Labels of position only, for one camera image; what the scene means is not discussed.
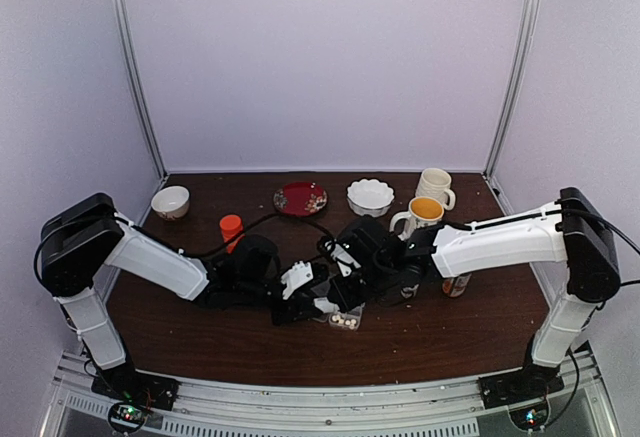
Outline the clear plastic pill organizer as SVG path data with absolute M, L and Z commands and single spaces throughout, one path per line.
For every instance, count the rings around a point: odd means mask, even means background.
M 319 323 L 327 323 L 330 327 L 342 330 L 356 331 L 361 324 L 365 305 L 357 306 L 348 312 L 336 310 L 314 318 Z

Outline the orange pill bottle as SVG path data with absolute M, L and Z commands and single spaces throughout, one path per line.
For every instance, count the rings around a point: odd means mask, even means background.
M 225 243 L 225 250 L 231 254 L 238 241 L 243 237 L 244 226 L 242 218 L 236 214 L 227 214 L 220 219 L 219 229 Z

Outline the white pill bottle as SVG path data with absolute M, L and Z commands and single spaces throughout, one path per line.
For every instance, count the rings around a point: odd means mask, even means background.
M 313 301 L 314 306 L 319 309 L 323 314 L 329 314 L 336 312 L 337 306 L 328 300 L 327 297 L 317 297 Z

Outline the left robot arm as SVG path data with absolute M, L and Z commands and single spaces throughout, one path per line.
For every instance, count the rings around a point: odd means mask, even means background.
M 261 235 L 238 232 L 234 249 L 188 254 L 153 238 L 116 211 L 110 196 L 96 193 L 50 219 L 41 230 L 33 270 L 70 318 L 96 373 L 123 401 L 148 388 L 124 340 L 94 289 L 104 266 L 132 273 L 204 308 L 267 306 L 276 325 L 319 318 L 336 310 L 326 269 L 297 262 L 283 270 L 277 246 Z

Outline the white pills in organizer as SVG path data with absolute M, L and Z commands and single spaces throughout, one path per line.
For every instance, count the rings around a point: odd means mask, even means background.
M 348 314 L 333 313 L 329 317 L 329 324 L 338 328 L 355 330 L 359 325 L 359 319 Z

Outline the white scalloped bowl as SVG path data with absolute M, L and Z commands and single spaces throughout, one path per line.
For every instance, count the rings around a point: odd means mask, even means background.
M 377 179 L 361 179 L 346 189 L 349 208 L 358 216 L 384 216 L 394 202 L 394 189 Z

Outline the floral mug yellow inside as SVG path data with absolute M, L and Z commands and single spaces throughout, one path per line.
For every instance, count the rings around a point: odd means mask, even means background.
M 415 197 L 405 211 L 396 213 L 390 220 L 389 231 L 401 240 L 407 240 L 416 230 L 438 224 L 445 209 L 431 197 Z

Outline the amber bottle grey cap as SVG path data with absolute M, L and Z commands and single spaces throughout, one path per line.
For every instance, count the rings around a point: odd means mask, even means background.
M 443 293 L 450 298 L 460 297 L 465 292 L 470 278 L 470 274 L 463 274 L 444 279 L 442 282 Z

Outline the red floral plate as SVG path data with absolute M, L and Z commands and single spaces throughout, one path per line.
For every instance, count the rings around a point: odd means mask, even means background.
M 308 217 L 326 207 L 328 194 L 316 182 L 293 182 L 278 189 L 272 201 L 274 208 L 283 214 Z

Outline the cream textured mug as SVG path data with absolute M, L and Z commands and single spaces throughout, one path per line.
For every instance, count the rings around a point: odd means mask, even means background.
M 448 172 L 439 168 L 426 168 L 421 172 L 415 196 L 435 199 L 446 211 L 451 211 L 456 205 L 456 194 L 451 185 L 452 177 Z

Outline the plain white ceramic bowl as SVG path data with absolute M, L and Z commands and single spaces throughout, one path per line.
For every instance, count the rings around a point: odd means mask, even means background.
M 153 212 L 165 221 L 185 217 L 190 208 L 190 192 L 183 186 L 169 186 L 157 192 L 151 200 Z

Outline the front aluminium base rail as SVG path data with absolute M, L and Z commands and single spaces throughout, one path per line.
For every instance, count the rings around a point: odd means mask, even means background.
M 543 403 L 543 436 L 618 436 L 590 350 L 561 367 L 563 389 L 543 400 L 488 408 L 477 376 L 356 387 L 275 387 L 181 378 L 171 410 L 154 410 L 138 436 L 525 436 Z

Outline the right aluminium frame post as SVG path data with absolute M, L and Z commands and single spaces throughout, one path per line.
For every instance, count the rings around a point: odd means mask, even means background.
M 519 92 L 523 83 L 526 63 L 531 50 L 538 20 L 541 0 L 523 0 L 519 31 L 506 92 L 501 106 L 498 125 L 494 134 L 489 156 L 484 169 L 484 177 L 491 182 L 497 172 L 499 158 L 506 143 Z

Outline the aluminium frame post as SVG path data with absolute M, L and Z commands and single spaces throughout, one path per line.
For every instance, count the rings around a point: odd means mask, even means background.
M 531 50 L 538 20 L 541 0 L 523 0 L 519 31 L 506 92 L 501 106 L 498 125 L 494 134 L 489 156 L 484 169 L 484 177 L 491 182 L 497 172 L 499 158 L 506 143 L 519 92 L 523 83 L 526 63 Z
M 112 0 L 122 49 L 128 85 L 134 104 L 136 117 L 141 127 L 143 140 L 151 157 L 155 173 L 160 180 L 168 176 L 159 143 L 151 122 L 147 101 L 144 95 L 139 66 L 136 59 L 126 0 Z

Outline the left aluminium frame post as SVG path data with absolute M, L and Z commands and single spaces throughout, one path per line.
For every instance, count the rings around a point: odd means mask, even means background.
M 144 95 L 139 66 L 136 59 L 126 0 L 112 0 L 122 49 L 128 85 L 134 104 L 136 117 L 141 127 L 143 140 L 151 157 L 155 173 L 160 180 L 168 176 L 159 143 L 151 122 L 147 101 Z

